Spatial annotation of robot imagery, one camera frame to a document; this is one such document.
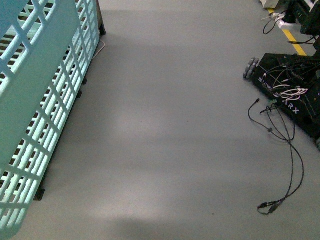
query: black equipment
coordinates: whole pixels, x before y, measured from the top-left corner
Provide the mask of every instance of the black equipment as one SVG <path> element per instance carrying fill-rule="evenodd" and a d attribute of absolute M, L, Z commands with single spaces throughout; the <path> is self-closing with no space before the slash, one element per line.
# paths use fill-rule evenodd
<path fill-rule="evenodd" d="M 320 35 L 320 1 L 291 0 L 287 23 L 301 24 L 300 32 L 316 39 Z M 320 38 L 313 44 L 313 56 L 266 53 L 260 63 L 251 59 L 243 77 L 251 79 L 266 96 L 281 106 L 320 149 Z"/>

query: cable connector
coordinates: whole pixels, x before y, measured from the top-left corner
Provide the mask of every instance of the cable connector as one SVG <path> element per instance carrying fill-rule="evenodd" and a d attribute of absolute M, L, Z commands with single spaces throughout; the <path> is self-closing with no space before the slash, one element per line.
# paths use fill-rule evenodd
<path fill-rule="evenodd" d="M 269 207 L 270 203 L 269 202 L 264 202 L 260 206 L 258 206 L 258 209 L 264 209 L 266 207 Z"/>
<path fill-rule="evenodd" d="M 278 207 L 282 204 L 282 201 L 278 201 L 276 204 L 272 205 L 272 207 L 270 207 L 268 214 L 272 214 L 275 210 L 278 209 Z"/>

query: yellow floor line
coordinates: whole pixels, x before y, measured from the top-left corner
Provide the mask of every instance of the yellow floor line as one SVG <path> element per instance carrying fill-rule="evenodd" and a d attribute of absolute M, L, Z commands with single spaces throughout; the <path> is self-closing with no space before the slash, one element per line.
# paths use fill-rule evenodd
<path fill-rule="evenodd" d="M 273 9 L 268 9 L 269 13 L 273 14 L 275 11 Z M 286 35 L 288 40 L 290 42 L 296 42 L 297 40 L 292 35 L 292 33 L 289 30 L 282 30 L 282 32 Z M 299 44 L 292 44 L 292 46 L 295 48 L 296 52 L 300 56 L 307 56 L 306 52 L 302 49 L 302 47 Z"/>

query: plastic crate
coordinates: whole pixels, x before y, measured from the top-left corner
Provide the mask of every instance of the plastic crate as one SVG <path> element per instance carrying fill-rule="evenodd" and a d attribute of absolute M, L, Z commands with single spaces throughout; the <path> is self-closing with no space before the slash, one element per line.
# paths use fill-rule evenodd
<path fill-rule="evenodd" d="M 0 238 L 21 228 L 99 42 L 96 0 L 0 3 Z"/>

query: gray floor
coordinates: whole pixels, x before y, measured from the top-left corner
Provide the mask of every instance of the gray floor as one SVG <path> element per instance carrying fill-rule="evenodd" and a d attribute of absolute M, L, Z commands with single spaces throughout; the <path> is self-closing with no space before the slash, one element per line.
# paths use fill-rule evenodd
<path fill-rule="evenodd" d="M 253 56 L 294 54 L 263 35 L 257 0 L 100 0 L 107 47 L 58 145 L 41 202 L 15 240 L 318 240 L 320 161 L 300 129 L 301 189 L 284 196 L 287 145 L 248 119 L 268 100 L 242 79 Z M 298 182 L 301 165 L 296 159 Z"/>

